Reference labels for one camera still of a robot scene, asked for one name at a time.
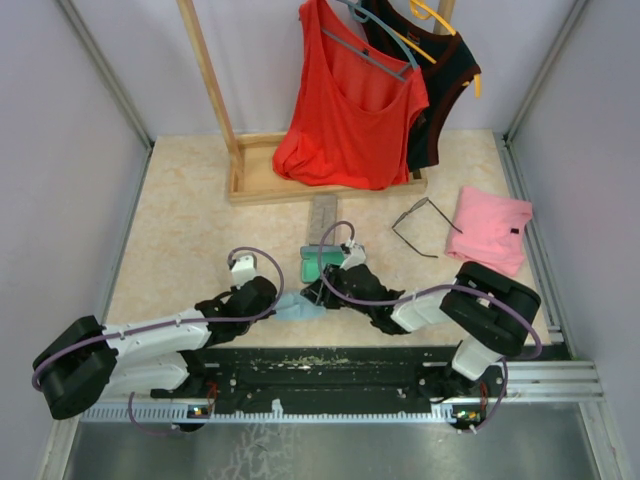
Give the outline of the light blue cleaning cloth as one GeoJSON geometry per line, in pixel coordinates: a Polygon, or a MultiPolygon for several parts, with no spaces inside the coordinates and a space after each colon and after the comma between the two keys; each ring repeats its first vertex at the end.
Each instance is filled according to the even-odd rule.
{"type": "Polygon", "coordinates": [[[284,293],[275,308],[275,319],[279,321],[307,321],[325,314],[325,307],[315,305],[299,292],[284,293]]]}

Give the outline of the blue-grey glasses case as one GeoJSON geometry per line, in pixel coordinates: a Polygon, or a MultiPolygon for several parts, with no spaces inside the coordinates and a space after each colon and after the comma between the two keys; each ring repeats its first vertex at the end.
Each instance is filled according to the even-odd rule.
{"type": "Polygon", "coordinates": [[[320,271],[326,265],[340,266],[345,253],[340,246],[325,245],[320,248],[318,245],[308,245],[300,248],[301,270],[300,278],[303,284],[311,284],[319,279],[320,271]]]}

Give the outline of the grey glasses case green lining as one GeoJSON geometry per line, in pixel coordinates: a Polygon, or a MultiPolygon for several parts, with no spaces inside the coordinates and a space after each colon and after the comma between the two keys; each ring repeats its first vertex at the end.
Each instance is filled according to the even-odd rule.
{"type": "Polygon", "coordinates": [[[338,197],[316,195],[311,200],[307,228],[307,244],[317,246],[325,232],[337,221],[338,197]]]}

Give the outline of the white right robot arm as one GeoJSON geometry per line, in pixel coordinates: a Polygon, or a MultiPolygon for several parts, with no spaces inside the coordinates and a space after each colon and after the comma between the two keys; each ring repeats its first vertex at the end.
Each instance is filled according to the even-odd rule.
{"type": "Polygon", "coordinates": [[[474,261],[465,262],[449,284],[411,295],[389,289],[368,266],[327,266],[318,280],[301,291],[315,305],[331,310],[350,308],[388,335],[454,323],[467,337],[459,344],[447,370],[448,387],[470,395],[486,369],[500,360],[521,357],[525,341],[542,342],[533,328],[541,305],[531,288],[474,261]]]}

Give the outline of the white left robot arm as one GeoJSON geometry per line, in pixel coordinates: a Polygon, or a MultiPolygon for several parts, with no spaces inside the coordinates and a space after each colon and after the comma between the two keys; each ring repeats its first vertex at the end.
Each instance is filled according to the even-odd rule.
{"type": "Polygon", "coordinates": [[[194,351],[228,343],[271,316],[281,286],[256,276],[174,315],[129,326],[75,320],[32,364],[34,388],[53,419],[79,415],[104,397],[154,390],[194,397],[208,373],[189,362],[194,351]]]}

